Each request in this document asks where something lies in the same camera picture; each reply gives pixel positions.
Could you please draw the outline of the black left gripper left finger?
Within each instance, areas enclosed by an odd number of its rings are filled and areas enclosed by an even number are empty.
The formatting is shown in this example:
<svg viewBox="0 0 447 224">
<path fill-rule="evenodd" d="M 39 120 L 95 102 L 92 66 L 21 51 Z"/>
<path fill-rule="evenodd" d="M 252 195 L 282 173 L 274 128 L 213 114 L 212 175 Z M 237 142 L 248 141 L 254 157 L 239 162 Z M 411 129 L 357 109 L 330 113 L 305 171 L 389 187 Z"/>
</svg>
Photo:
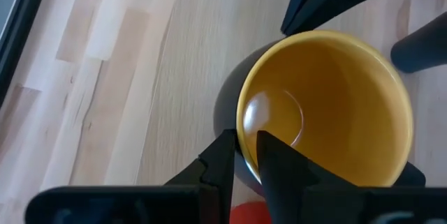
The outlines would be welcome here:
<svg viewBox="0 0 447 224">
<path fill-rule="evenodd" d="M 167 223 L 228 223 L 233 193 L 236 134 L 224 130 L 198 157 L 166 182 Z"/>
</svg>

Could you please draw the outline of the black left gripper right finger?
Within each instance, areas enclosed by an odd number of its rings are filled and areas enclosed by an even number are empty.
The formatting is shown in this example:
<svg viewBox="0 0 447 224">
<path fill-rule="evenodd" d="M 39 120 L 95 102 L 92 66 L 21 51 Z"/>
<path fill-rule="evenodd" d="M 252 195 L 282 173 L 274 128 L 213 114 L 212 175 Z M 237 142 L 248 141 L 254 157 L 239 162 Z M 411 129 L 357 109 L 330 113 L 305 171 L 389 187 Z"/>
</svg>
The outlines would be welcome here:
<svg viewBox="0 0 447 224">
<path fill-rule="evenodd" d="M 273 223 L 354 223 L 353 184 L 267 131 L 257 133 L 258 171 Z"/>
</svg>

